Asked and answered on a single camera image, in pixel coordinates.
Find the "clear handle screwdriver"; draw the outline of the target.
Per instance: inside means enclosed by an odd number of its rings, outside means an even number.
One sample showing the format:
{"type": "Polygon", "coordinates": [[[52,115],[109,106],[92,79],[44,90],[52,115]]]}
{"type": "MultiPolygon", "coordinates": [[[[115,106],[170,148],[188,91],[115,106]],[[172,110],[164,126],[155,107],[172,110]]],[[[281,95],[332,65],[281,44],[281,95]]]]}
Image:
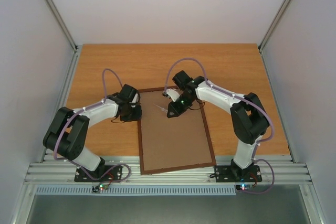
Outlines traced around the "clear handle screwdriver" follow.
{"type": "Polygon", "coordinates": [[[161,106],[159,106],[157,104],[153,104],[153,105],[155,105],[156,107],[158,107],[161,111],[167,113],[167,109],[165,109],[164,107],[161,107],[161,106]]]}

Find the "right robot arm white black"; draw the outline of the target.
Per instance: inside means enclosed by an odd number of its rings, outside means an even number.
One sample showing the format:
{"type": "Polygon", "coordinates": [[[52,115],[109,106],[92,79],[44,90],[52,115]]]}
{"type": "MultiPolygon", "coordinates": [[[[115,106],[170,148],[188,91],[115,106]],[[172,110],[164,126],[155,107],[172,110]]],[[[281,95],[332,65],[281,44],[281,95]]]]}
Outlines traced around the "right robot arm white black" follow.
{"type": "Polygon", "coordinates": [[[259,97],[254,93],[243,95],[231,92],[202,76],[193,79],[183,70],[173,77],[173,82],[179,91],[167,86],[163,91],[163,96],[171,99],[167,106],[167,117],[182,115],[195,101],[211,103],[230,114],[234,133],[238,138],[230,170],[236,180],[249,176],[257,145],[272,126],[259,97]]]}

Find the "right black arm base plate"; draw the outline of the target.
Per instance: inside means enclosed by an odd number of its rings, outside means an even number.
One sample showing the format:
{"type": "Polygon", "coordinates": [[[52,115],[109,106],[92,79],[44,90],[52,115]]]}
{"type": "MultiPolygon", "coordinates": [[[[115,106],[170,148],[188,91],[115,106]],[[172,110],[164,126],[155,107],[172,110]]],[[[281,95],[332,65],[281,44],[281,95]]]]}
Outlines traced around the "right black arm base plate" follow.
{"type": "Polygon", "coordinates": [[[262,176],[259,166],[253,165],[247,168],[244,175],[236,177],[229,165],[214,166],[214,173],[212,176],[217,183],[254,183],[262,182],[262,176]]]}

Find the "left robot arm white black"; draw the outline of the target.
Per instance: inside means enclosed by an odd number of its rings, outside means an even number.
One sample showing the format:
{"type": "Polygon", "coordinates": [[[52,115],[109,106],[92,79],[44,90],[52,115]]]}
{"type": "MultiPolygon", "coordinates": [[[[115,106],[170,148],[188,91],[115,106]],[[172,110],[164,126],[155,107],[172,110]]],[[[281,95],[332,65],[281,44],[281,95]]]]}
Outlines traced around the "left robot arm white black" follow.
{"type": "Polygon", "coordinates": [[[68,160],[93,181],[100,181],[114,167],[106,166],[103,158],[85,147],[89,128],[106,119],[135,122],[141,116],[140,93],[125,84],[120,92],[87,107],[58,109],[44,136],[43,146],[54,152],[54,159],[68,160]]]}

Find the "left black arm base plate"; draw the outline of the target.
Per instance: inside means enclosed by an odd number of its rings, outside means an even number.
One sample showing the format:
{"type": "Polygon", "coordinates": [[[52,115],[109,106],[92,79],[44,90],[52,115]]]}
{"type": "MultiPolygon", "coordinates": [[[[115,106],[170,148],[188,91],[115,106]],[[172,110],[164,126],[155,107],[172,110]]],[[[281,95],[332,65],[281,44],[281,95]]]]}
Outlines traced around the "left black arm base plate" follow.
{"type": "Polygon", "coordinates": [[[85,168],[77,168],[74,181],[78,183],[84,182],[106,182],[112,179],[113,182],[119,182],[123,175],[121,165],[106,165],[97,171],[89,171],[85,168]]]}

